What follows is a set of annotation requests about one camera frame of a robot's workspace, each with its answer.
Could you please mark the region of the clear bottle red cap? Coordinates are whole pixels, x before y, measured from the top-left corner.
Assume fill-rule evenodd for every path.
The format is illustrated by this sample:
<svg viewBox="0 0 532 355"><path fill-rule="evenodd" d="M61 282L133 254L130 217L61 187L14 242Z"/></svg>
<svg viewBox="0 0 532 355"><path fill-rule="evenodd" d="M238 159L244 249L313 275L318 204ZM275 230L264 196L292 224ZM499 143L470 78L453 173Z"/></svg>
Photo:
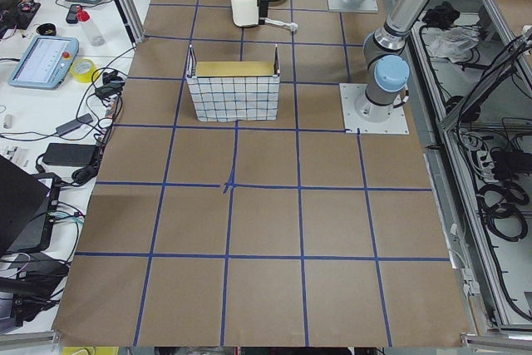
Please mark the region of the clear bottle red cap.
<svg viewBox="0 0 532 355"><path fill-rule="evenodd" d="M81 28L92 46L99 47L105 44L105 38L85 9L79 7L76 12L76 18L81 24Z"/></svg>

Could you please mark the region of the black phone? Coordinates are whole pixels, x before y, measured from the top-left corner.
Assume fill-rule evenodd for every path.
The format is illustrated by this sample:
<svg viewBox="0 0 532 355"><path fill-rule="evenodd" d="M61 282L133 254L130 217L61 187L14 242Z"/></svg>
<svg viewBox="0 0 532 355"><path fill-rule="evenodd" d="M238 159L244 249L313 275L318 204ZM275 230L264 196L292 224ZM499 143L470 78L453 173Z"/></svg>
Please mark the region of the black phone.
<svg viewBox="0 0 532 355"><path fill-rule="evenodd" d="M66 23L67 24L77 24L78 23L78 18L77 18L77 14L78 12L81 10L81 5L80 4L72 4L70 7L69 7L69 10L67 12L67 15L66 15Z"/></svg>

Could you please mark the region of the yellow tape roll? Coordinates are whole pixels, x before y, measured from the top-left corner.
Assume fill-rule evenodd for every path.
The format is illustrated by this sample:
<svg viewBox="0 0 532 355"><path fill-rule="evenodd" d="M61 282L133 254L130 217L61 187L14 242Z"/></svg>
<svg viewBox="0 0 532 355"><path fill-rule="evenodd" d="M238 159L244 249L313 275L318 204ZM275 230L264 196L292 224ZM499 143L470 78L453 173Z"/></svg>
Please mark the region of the yellow tape roll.
<svg viewBox="0 0 532 355"><path fill-rule="evenodd" d="M96 77L96 65L87 58L75 60L70 66L70 73L75 81L80 83L91 83Z"/></svg>

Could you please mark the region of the black laptop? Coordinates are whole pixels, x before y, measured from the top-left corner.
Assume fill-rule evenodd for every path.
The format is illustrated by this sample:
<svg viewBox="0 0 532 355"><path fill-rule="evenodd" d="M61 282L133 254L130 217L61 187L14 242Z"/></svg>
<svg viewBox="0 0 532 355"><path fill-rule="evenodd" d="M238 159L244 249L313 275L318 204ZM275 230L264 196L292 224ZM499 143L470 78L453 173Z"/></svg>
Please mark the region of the black laptop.
<svg viewBox="0 0 532 355"><path fill-rule="evenodd" d="M1 158L1 254L36 253L47 249L52 213L57 210L59 177L28 174Z"/></svg>

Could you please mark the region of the near blue teach pendant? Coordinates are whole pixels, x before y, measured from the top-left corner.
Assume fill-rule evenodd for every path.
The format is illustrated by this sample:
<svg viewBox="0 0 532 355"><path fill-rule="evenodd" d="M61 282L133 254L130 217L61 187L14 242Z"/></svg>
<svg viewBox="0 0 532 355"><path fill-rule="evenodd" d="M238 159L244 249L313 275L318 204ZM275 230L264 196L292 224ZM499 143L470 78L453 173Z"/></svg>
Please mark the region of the near blue teach pendant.
<svg viewBox="0 0 532 355"><path fill-rule="evenodd" d="M36 36L8 80L10 86L53 90L69 72L79 50L74 37Z"/></svg>

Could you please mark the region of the white two-slot toaster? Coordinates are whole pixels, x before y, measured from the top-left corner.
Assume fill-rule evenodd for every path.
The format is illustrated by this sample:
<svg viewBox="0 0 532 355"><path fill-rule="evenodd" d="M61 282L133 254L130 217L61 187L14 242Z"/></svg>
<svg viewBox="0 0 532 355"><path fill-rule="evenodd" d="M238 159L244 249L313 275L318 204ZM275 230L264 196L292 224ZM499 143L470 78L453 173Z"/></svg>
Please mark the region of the white two-slot toaster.
<svg viewBox="0 0 532 355"><path fill-rule="evenodd" d="M234 24L255 27L259 24L258 0L230 0Z"/></svg>

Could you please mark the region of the black power adapter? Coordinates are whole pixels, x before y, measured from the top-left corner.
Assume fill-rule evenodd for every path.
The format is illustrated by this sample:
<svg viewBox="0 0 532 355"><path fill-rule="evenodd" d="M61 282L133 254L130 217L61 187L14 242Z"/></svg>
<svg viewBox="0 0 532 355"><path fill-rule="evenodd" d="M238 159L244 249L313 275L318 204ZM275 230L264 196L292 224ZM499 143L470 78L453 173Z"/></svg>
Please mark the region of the black power adapter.
<svg viewBox="0 0 532 355"><path fill-rule="evenodd" d="M96 150L95 145L50 143L42 162L46 165L84 167L92 162Z"/></svg>

